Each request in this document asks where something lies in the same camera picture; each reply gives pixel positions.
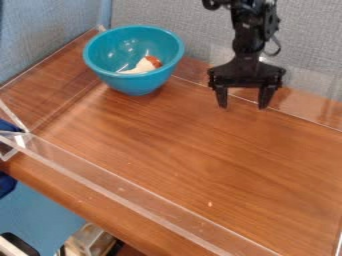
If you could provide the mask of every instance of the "blue floor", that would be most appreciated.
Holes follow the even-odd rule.
[[[84,220],[21,183],[0,199],[0,234],[17,235],[40,253],[52,256]]]

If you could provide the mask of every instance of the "robotic arm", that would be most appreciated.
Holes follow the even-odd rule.
[[[225,65],[208,70],[210,87],[217,92],[221,107],[227,107],[229,87],[259,88],[259,108],[269,106],[273,95],[282,87],[283,68],[259,61],[266,43],[273,39],[278,45],[274,53],[281,52],[281,43],[274,34],[279,30],[281,19],[277,15],[277,0],[202,0],[208,10],[222,6],[231,10],[235,39],[234,59]]]

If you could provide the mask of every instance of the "gray fabric wall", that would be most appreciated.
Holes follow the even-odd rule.
[[[281,55],[287,84],[342,100],[342,1],[278,0]],[[176,32],[187,54],[217,65],[233,56],[230,12],[206,10],[202,0],[115,0],[112,26],[143,23]]]
[[[0,0],[0,82],[98,22],[108,22],[110,3],[111,0]]]

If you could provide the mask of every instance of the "wooden table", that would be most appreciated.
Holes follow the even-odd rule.
[[[281,255],[333,255],[341,133],[238,98],[219,109],[211,90],[176,77],[148,96],[124,96],[82,62],[92,36],[8,86],[3,99],[33,133]],[[202,70],[199,62],[183,63]],[[35,125],[66,100],[51,90],[71,84],[86,88],[82,97]],[[7,172],[144,254],[212,255],[25,155],[12,158]]]

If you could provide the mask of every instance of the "bowl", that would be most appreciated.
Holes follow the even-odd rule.
[[[131,25],[95,36],[83,50],[83,59],[110,87],[131,96],[140,96],[166,83],[183,54],[184,44],[175,33],[155,26]],[[148,55],[162,61],[160,68],[140,74],[118,73],[135,68]]]

